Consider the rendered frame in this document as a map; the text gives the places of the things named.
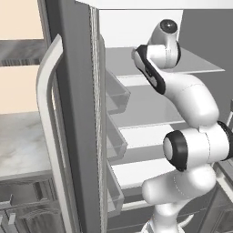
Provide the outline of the grey fridge body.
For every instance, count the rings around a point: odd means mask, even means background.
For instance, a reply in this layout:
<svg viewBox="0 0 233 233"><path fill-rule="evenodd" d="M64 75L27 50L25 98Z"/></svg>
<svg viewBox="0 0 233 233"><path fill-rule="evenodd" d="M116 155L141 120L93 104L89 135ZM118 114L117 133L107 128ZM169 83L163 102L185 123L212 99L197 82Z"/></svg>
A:
<svg viewBox="0 0 233 233"><path fill-rule="evenodd" d="M185 10L110 10L102 11L100 33L106 48L135 47L144 44L156 24L172 18L178 25L178 42L193 54L223 68L222 72L195 73L214 96L222 121L227 120L230 101L233 99L233 9ZM129 86L149 86L141 75L116 76L128 89ZM119 127L127 142L125 155L112 162L123 165L162 157L162 137L171 129L185 128L185 122L168 122L134 127ZM151 212L142 204L139 187L123 189L125 208L108 223L109 233L134 233L138 231Z"/></svg>

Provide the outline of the grey fridge door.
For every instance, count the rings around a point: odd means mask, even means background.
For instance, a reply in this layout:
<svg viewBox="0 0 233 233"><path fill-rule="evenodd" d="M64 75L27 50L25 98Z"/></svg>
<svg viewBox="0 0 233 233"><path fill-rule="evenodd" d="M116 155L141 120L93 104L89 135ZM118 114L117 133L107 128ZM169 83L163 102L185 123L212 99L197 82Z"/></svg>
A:
<svg viewBox="0 0 233 233"><path fill-rule="evenodd" d="M63 54L52 103L75 233L106 233L105 47L99 12L77 0L37 0L46 50Z"/></svg>

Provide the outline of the clear fridge door bin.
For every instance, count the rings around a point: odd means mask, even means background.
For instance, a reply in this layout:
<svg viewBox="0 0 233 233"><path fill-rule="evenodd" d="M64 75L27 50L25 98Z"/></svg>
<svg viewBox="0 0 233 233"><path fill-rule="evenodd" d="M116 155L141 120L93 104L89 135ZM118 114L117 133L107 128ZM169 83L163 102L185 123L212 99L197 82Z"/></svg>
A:
<svg viewBox="0 0 233 233"><path fill-rule="evenodd" d="M107 216L109 218L118 216L124 203L124 195L117 182L109 162L106 162L106 182L107 182Z"/></svg>
<svg viewBox="0 0 233 233"><path fill-rule="evenodd" d="M117 77L106 70L106 110L109 115L123 113L127 108L130 92L117 79Z"/></svg>
<svg viewBox="0 0 233 233"><path fill-rule="evenodd" d="M127 150L127 142L110 115L106 115L106 155L110 162L121 159Z"/></svg>

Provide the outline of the glass fridge shelf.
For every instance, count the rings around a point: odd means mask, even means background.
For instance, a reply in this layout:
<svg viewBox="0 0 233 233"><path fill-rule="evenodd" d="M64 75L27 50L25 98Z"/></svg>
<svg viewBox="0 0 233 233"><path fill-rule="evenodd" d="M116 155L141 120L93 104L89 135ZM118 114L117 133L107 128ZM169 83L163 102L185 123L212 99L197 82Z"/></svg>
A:
<svg viewBox="0 0 233 233"><path fill-rule="evenodd" d="M123 189L140 187L142 183L152 177L156 177L174 170L165 158L114 165L112 169L116 179Z"/></svg>
<svg viewBox="0 0 233 233"><path fill-rule="evenodd" d="M112 115L118 127L134 127L168 122L183 122L175 106L151 86L129 86L126 110Z"/></svg>
<svg viewBox="0 0 233 233"><path fill-rule="evenodd" d="M132 47L116 47L106 49L106 68L115 76L133 76L140 75L140 71L135 67L131 58ZM182 48L181 58L177 66L172 69L166 69L166 72L174 73L208 73L222 72L220 68L202 57Z"/></svg>

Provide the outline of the grey marble wall shelf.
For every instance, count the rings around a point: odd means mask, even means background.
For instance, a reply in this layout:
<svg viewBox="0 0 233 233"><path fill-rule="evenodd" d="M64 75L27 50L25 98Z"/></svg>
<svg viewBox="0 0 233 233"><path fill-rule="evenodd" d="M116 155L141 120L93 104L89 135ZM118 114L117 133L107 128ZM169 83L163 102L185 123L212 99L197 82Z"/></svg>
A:
<svg viewBox="0 0 233 233"><path fill-rule="evenodd" d="M0 40L0 66L39 65L45 52L43 39Z"/></svg>

